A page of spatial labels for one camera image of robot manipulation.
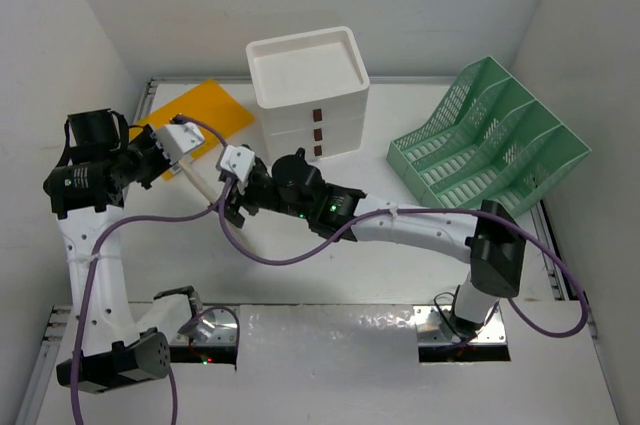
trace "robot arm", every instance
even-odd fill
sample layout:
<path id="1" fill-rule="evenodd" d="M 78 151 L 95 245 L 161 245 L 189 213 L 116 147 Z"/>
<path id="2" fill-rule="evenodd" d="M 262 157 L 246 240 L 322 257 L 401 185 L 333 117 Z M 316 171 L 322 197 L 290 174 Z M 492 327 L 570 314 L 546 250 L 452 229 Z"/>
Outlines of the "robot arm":
<path id="1" fill-rule="evenodd" d="M 500 298 L 518 295 L 525 240 L 486 218 L 460 215 L 397 214 L 399 207 L 362 190 L 327 183 L 320 170 L 308 164 L 304 150 L 278 159 L 271 175 L 248 147 L 229 146 L 218 168 L 221 180 L 237 180 L 226 201 L 225 217 L 242 227 L 244 208 L 250 215 L 267 209 L 299 217 L 328 238 L 356 217 L 375 210 L 391 210 L 352 225 L 341 238 L 384 241 L 435 250 L 470 264 L 470 273 L 455 293 L 449 322 L 461 337 L 472 337 Z M 482 210 L 513 221 L 497 202 L 485 200 Z"/>
<path id="2" fill-rule="evenodd" d="M 70 145 L 69 129 L 75 146 Z M 92 253 L 100 235 L 122 219 L 126 187 L 139 182 L 149 188 L 204 143 L 204 136 L 192 124 L 158 129 L 147 125 L 129 142 L 124 118 L 110 110 L 70 115 L 65 132 L 67 144 L 44 189 L 64 237 L 76 317 L 89 264 L 99 260 L 82 344 L 80 389 L 101 393 L 164 378 L 169 369 L 167 342 L 199 311 L 193 287 L 158 294 L 136 323 L 127 300 L 118 231 L 108 236 L 98 257 Z M 57 375 L 61 385 L 69 386 L 70 360 L 58 365 Z"/>

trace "white joint bracket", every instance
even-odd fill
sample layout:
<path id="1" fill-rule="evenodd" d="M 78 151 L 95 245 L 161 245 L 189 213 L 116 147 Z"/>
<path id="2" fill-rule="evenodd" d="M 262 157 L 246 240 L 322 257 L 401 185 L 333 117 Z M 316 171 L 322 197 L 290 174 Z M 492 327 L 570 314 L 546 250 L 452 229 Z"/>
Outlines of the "white joint bracket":
<path id="1" fill-rule="evenodd" d="M 180 327 L 190 319 L 189 297 L 182 294 L 168 295 L 153 301 L 151 310 L 140 319 L 137 327 L 141 334 L 150 328 L 156 328 L 171 342 L 178 334 Z"/>
<path id="2" fill-rule="evenodd" d="M 242 193 L 249 181 L 249 174 L 256 163 L 256 154 L 247 147 L 228 145 L 218 161 L 217 168 L 238 179 L 238 189 Z"/>
<path id="3" fill-rule="evenodd" d="M 171 165 L 205 141 L 204 135 L 194 123 L 164 125 L 155 129 L 154 134 L 158 145 L 166 153 Z"/>
<path id="4" fill-rule="evenodd" d="M 474 287 L 471 283 L 471 273 L 469 273 L 456 292 L 453 313 L 458 318 L 481 324 L 487 319 L 487 314 L 497 301 L 498 297 L 488 295 Z"/>

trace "white table surface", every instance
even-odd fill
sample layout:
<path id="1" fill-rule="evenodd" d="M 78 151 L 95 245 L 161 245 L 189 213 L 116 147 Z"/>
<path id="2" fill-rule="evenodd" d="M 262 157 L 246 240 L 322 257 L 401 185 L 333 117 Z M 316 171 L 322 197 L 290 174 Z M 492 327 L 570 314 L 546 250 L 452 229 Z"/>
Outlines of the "white table surface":
<path id="1" fill-rule="evenodd" d="M 576 302 L 523 302 L 553 330 Z M 132 307 L 141 316 L 148 305 Z M 503 307 L 510 362 L 418 363 L 411 307 L 242 306 L 238 371 L 174 364 L 178 423 L 226 425 L 614 425 L 616 416 L 585 329 L 557 340 Z M 57 361 L 71 356 L 75 322 Z M 88 425 L 165 424 L 168 380 L 82 394 Z M 37 425 L 73 423 L 69 390 L 52 375 Z"/>
<path id="2" fill-rule="evenodd" d="M 360 188 L 398 203 L 416 201 L 386 161 L 389 142 L 424 123 L 450 82 L 440 84 L 374 84 L 369 92 L 362 146 L 359 150 L 317 162 L 325 180 Z M 257 105 L 253 87 L 222 84 L 249 110 Z M 157 109 L 195 85 L 162 83 L 153 100 Z M 256 121 L 230 139 L 249 144 L 266 156 Z M 194 163 L 196 170 L 221 189 L 215 163 L 220 147 Z M 126 215 L 186 215 L 206 201 L 183 176 L 158 179 L 149 191 L 130 187 Z M 535 232 L 531 214 L 518 219 Z M 248 217 L 241 232 L 250 248 L 266 257 L 285 258 L 305 252 L 321 241 L 306 223 L 268 211 Z M 213 214 L 197 222 L 133 224 L 122 229 L 123 262 L 131 301 L 149 301 L 160 290 L 194 285 L 203 300 L 222 303 L 397 303 L 420 304 L 460 284 L 468 267 L 430 252 L 389 243 L 340 242 L 305 262 L 288 267 L 256 264 L 229 245 Z M 527 247 L 521 297 L 552 300 L 540 253 Z"/>

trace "green plastic file organizer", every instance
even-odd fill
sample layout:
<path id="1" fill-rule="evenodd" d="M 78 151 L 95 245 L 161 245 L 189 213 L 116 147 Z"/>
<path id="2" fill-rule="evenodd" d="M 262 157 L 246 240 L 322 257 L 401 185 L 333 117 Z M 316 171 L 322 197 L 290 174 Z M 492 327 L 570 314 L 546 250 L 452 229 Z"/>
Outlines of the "green plastic file organizer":
<path id="1" fill-rule="evenodd" d="M 591 152 L 493 58 L 466 67 L 387 161 L 420 204 L 526 212 Z"/>

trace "white stacked storage drawer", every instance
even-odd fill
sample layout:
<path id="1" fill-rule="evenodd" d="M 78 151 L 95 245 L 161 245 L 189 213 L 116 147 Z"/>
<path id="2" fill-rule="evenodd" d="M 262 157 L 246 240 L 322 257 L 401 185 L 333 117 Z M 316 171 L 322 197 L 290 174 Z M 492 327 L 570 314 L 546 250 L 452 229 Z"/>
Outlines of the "white stacked storage drawer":
<path id="1" fill-rule="evenodd" d="M 247 58 L 271 163 L 360 147 L 369 76 L 349 28 L 252 42 Z"/>

